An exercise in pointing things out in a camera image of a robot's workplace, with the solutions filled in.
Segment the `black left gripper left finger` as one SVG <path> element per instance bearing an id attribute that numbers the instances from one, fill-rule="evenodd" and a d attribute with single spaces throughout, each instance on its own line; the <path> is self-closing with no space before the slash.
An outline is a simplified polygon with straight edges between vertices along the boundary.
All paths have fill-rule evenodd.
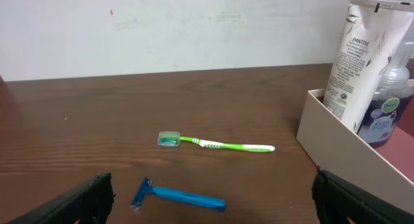
<path id="1" fill-rule="evenodd" d="M 105 224 L 114 203 L 111 178 L 110 173 L 96 175 L 40 207 L 13 219 L 11 224 Z"/>

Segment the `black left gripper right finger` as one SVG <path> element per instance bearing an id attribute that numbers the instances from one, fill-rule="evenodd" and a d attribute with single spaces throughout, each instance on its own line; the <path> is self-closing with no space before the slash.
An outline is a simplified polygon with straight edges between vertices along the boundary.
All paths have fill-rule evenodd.
<path id="1" fill-rule="evenodd" d="M 317 170 L 311 192 L 321 224 L 413 223 L 413 214 L 327 170 Z"/>

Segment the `white Pantene tube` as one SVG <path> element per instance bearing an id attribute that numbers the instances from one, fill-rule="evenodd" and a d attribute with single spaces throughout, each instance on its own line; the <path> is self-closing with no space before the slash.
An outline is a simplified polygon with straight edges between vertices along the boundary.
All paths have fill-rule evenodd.
<path id="1" fill-rule="evenodd" d="M 412 22 L 413 3 L 350 0 L 323 104 L 353 132 Z"/>

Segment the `Dettol foam soap bottle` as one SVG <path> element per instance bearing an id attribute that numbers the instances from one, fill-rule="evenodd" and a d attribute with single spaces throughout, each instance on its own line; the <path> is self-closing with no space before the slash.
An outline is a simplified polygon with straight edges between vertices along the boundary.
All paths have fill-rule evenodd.
<path id="1" fill-rule="evenodd" d="M 372 148 L 381 147 L 389 140 L 413 97 L 406 68 L 412 54 L 413 34 L 409 33 L 390 59 L 357 131 L 357 135 Z"/>

